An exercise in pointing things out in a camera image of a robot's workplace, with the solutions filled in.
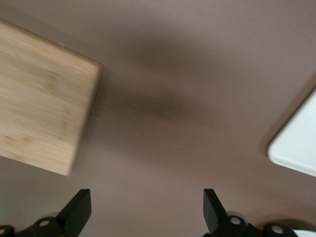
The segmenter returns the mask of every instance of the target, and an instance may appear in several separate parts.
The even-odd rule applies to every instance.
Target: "black plastic bracket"
[[[42,218],[17,233],[13,226],[0,226],[0,237],[78,237],[90,216],[90,190],[81,189],[56,217]]]
[[[209,230],[204,237],[297,237],[285,225],[269,223],[260,230],[239,216],[227,215],[212,189],[204,189],[203,213]]]

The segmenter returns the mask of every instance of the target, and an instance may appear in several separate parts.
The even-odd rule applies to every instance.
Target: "gray background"
[[[0,223],[80,188],[81,236],[199,237],[204,188],[260,225],[316,220],[316,178],[269,142],[316,86],[314,0],[0,0],[0,17],[104,70],[70,177],[0,158]]]

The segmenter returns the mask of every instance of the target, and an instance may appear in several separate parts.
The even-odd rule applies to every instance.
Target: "white plastic tray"
[[[272,162],[316,177],[316,90],[271,142]]]

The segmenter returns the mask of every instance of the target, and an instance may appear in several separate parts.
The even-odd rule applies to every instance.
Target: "screw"
[[[239,225],[241,223],[240,219],[238,219],[237,217],[232,217],[231,218],[231,222],[234,224],[234,225]]]
[[[277,234],[282,234],[283,233],[283,229],[280,226],[272,226],[271,227],[272,231],[277,233]]]
[[[49,221],[42,221],[40,222],[39,226],[43,227],[43,226],[47,226],[49,224]]]

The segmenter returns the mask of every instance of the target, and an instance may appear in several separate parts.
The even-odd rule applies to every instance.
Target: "bamboo cutting board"
[[[99,69],[0,20],[0,156],[69,175]]]

